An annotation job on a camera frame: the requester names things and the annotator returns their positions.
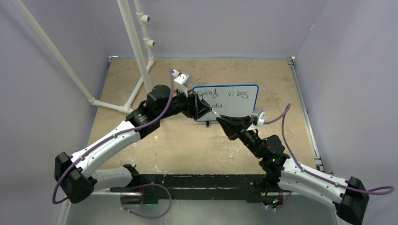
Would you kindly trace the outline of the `white marker pen black cap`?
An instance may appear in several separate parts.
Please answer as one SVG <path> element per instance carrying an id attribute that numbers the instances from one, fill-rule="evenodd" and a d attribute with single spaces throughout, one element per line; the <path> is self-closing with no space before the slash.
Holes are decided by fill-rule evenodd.
<path id="1" fill-rule="evenodd" d="M 220 118 L 220 114 L 218 114 L 214 109 L 211 110 L 211 112 L 215 115 L 216 118 Z"/>

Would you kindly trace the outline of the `blue framed whiteboard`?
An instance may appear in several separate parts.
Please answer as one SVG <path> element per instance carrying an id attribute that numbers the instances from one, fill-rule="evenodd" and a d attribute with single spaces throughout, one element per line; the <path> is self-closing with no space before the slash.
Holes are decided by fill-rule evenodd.
<path id="1" fill-rule="evenodd" d="M 256 84 L 207 85 L 192 89 L 219 115 L 244 117 L 256 108 L 259 87 Z"/>

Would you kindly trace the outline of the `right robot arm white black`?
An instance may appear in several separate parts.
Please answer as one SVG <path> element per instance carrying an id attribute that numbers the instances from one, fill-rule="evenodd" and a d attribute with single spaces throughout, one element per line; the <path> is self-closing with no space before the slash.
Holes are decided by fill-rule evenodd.
<path id="1" fill-rule="evenodd" d="M 221 115 L 216 120 L 229 140 L 239 139 L 259 159 L 266 173 L 263 179 L 266 189 L 299 193 L 334 209 L 336 215 L 349 224 L 363 223 L 369 194 L 360 179 L 339 178 L 296 162 L 284 153 L 279 136 L 260 138 L 250 116 Z"/>

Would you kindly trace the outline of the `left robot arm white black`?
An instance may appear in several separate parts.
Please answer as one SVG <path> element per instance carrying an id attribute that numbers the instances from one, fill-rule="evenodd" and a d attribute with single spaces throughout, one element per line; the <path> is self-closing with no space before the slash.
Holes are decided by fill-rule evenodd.
<path id="1" fill-rule="evenodd" d="M 174 96 L 172 88 L 155 86 L 147 94 L 146 100 L 107 135 L 71 155 L 62 152 L 55 158 L 54 178 L 57 183 L 52 196 L 53 203 L 61 203 L 56 200 L 59 188 L 71 203 L 79 203 L 92 192 L 103 189 L 118 187 L 129 192 L 136 191 L 140 179 L 135 176 L 133 166 L 106 170 L 99 167 L 121 150 L 158 129 L 161 119 L 182 113 L 197 120 L 211 110 L 210 105 L 201 100 L 197 93 L 179 92 Z"/>

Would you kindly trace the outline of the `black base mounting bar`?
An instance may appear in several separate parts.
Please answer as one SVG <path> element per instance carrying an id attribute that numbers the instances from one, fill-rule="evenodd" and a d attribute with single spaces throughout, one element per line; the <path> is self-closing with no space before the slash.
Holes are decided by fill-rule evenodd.
<path id="1" fill-rule="evenodd" d="M 136 194 L 143 204 L 159 200 L 246 201 L 280 207 L 289 192 L 266 182 L 263 174 L 139 174 L 131 165 L 132 181 L 127 187 L 112 187 L 122 194 L 122 203 L 132 205 Z"/>

